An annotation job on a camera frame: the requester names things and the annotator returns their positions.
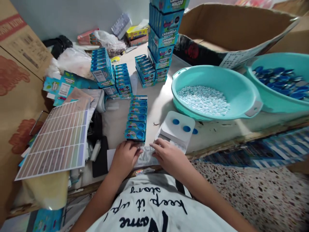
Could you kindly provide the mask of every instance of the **table surface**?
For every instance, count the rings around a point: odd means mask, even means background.
[[[142,54],[147,54],[147,44],[141,45],[132,50],[128,54],[121,57],[117,64],[127,63],[129,74],[133,74],[135,70],[134,57]],[[173,56],[171,67],[168,71],[168,78],[166,83],[159,83],[155,86],[142,88],[141,83],[138,82],[137,94],[148,96],[148,115],[147,115],[147,131],[145,144],[154,141],[158,129],[165,119],[169,111],[177,111],[173,105],[173,94],[171,91],[172,75],[178,70],[188,67],[188,64]],[[129,100],[109,100],[119,102],[119,109],[114,111],[106,111],[102,114],[103,120],[103,134],[107,136],[109,149],[114,149],[124,140],[124,130],[127,122],[127,115],[129,112]],[[308,115],[308,112],[300,112],[294,114],[271,114],[260,112],[252,119],[237,119],[232,121],[209,121],[195,123],[195,128],[198,130],[197,135],[192,135],[187,154],[193,151],[199,151],[204,148],[214,146],[226,141],[231,141],[239,136],[258,137],[256,133],[261,132],[262,129],[268,128],[277,124],[284,124],[285,122],[294,120],[296,118]],[[105,178],[105,175],[92,178],[92,163],[87,162],[83,171],[81,181],[76,183],[70,190],[78,189],[89,184],[99,182]],[[30,203],[25,197],[24,189],[19,192],[14,206],[22,206]]]

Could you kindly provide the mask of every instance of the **speckled floor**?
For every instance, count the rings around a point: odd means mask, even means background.
[[[308,231],[309,181],[286,167],[243,169],[192,161],[259,231]]]

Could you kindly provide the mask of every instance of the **open cardboard box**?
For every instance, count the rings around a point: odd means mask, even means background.
[[[276,43],[268,52],[309,54],[309,12],[301,17],[299,24],[282,40]]]
[[[184,14],[173,53],[191,65],[234,68],[265,53],[298,22],[279,11],[201,4]]]

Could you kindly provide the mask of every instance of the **wall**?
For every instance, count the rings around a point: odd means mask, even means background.
[[[97,26],[111,27],[126,12],[133,25],[149,18],[148,0],[11,0],[19,14],[41,40],[61,34],[76,41],[77,35]]]

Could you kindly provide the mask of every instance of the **red printed design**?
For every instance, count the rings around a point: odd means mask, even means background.
[[[17,133],[13,134],[9,144],[13,145],[12,153],[14,154],[22,154],[27,149],[27,144],[31,140],[33,136],[30,136],[30,131],[35,124],[34,119],[24,119],[18,127]],[[32,135],[35,135],[41,127],[43,126],[43,122],[38,121],[35,125]]]
[[[26,22],[19,14],[0,21],[0,41],[6,39],[10,35],[13,35],[26,25]]]
[[[19,67],[14,61],[0,56],[0,96],[7,95],[18,82],[30,82],[30,73]]]

